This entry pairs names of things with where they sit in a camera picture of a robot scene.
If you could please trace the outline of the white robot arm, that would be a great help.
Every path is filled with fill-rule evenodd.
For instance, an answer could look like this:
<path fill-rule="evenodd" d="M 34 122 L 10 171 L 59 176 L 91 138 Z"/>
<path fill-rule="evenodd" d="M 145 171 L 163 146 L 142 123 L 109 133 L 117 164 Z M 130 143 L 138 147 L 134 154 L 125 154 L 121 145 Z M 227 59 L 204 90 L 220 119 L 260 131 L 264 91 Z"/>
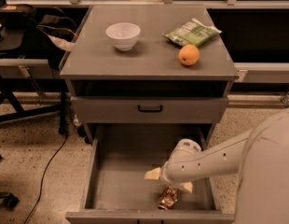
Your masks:
<path fill-rule="evenodd" d="M 239 175 L 233 224 L 289 224 L 289 108 L 206 150 L 182 139 L 144 178 L 190 193 L 193 181 L 230 173 Z"/>

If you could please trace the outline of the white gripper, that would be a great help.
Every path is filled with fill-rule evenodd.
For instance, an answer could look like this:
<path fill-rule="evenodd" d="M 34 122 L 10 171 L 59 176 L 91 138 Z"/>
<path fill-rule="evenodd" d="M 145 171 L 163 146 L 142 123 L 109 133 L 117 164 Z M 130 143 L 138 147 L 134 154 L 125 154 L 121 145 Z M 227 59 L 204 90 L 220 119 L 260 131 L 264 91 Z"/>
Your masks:
<path fill-rule="evenodd" d="M 158 167 L 147 171 L 144 175 L 144 179 L 153 181 L 161 180 L 169 186 L 178 188 L 185 193 L 191 193 L 193 190 L 193 184 L 179 177 L 183 171 L 184 167 L 181 164 L 175 164 L 166 161 L 161 168 Z"/>

